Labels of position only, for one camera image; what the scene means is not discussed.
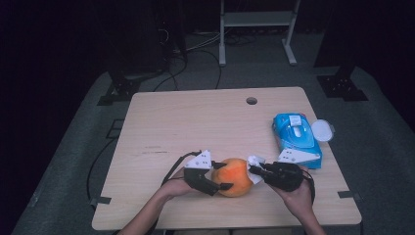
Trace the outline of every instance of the gray floor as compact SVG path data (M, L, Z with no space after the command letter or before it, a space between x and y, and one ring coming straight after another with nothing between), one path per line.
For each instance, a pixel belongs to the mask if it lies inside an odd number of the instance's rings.
M259 36L243 47L227 47L227 66L221 69L218 88L302 87L318 118L332 123L335 138L330 142L350 190L363 200L357 202L365 234L413 234L415 230L415 136L375 79L357 68L356 86L369 101L345 102L326 98L316 76L333 74L337 68L315 69L313 63L321 34L295 34L293 51L298 65L291 67L281 46L282 35ZM204 41L189 36L188 46ZM217 45L204 50L217 56ZM184 64L173 60L171 71ZM140 92L151 92L169 74L143 82ZM214 89L219 67L211 54L189 54L186 70L176 76L179 90ZM113 120L124 118L128 102L97 106L111 84L107 73L97 77L74 117L42 181L13 234L112 234L91 227L94 211L88 204L88 171L106 138ZM172 80L158 91L174 90ZM90 177L91 195L100 195L115 143L103 152ZM328 234L360 234L360 227L326 227ZM302 234L300 228L294 234Z

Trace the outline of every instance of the black wall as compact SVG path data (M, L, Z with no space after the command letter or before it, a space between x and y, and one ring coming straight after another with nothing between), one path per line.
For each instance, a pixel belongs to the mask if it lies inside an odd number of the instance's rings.
M315 62L370 73L415 130L415 2L338 0Z
M1 234L12 232L95 79L108 67L163 66L151 6L1 1Z

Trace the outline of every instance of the black bracket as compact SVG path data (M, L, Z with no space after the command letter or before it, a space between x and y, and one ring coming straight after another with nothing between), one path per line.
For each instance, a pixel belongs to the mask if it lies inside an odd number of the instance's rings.
M343 98L345 101L367 101L362 90L350 79L354 64L342 65L335 75L319 75L318 82L328 98Z

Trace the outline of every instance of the wire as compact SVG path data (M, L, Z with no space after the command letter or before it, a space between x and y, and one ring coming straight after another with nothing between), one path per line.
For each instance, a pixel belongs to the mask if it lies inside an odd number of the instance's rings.
M89 190L89 179L91 177L92 169L94 168L95 163L98 161L98 159L101 157L101 155L104 153L104 151L116 140L117 138L114 138L110 140L104 148L98 153L98 155L95 157L94 162L92 163L91 167L89 168L88 177L86 178L86 194L88 196L88 202L91 202L91 192ZM96 207L94 205L91 205L92 209L95 210Z
M217 89L217 87L219 86L219 82L220 82L220 78L222 77L222 67L220 66L219 60L216 58L216 56L213 55L213 53L209 52L209 51L205 51L205 50L197 50L197 51L191 51L191 52L204 52L204 53L208 53L211 56L214 57L214 59L217 62L217 67L219 68L219 77L216 81L216 85L214 86L214 89Z
M174 80L174 85L175 85L175 88L176 88L176 90L178 90L178 86L177 86L177 81L176 81L176 76L178 75L178 74L180 74L181 72L183 72L184 70L186 70L186 68L187 68L187 63L186 63L186 61L184 60L184 59L182 59L182 58L179 58L179 57L177 57L176 59L180 59L180 60L182 60L182 61L184 61L184 67L183 67L183 69L182 70L180 70L178 73L176 73L176 74L172 74L170 71L168 72L168 73L170 73L170 77L168 77L168 78L166 78L166 79L164 79L163 81L161 81L155 88L154 88L154 90L153 90L153 92L155 92L157 89L159 89L159 87L161 86L161 85L163 85L165 82L167 82L168 80L170 80L170 79L173 79Z

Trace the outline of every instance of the white device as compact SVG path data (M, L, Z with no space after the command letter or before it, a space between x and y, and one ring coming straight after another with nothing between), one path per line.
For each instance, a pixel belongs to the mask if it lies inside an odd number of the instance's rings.
M309 161L319 160L321 156L319 154L310 154L305 151L295 149L284 149L278 157L279 163L287 164L301 164Z
M199 169L210 169L211 168L211 157L210 151L204 150L191 161L187 162L185 168L199 168Z

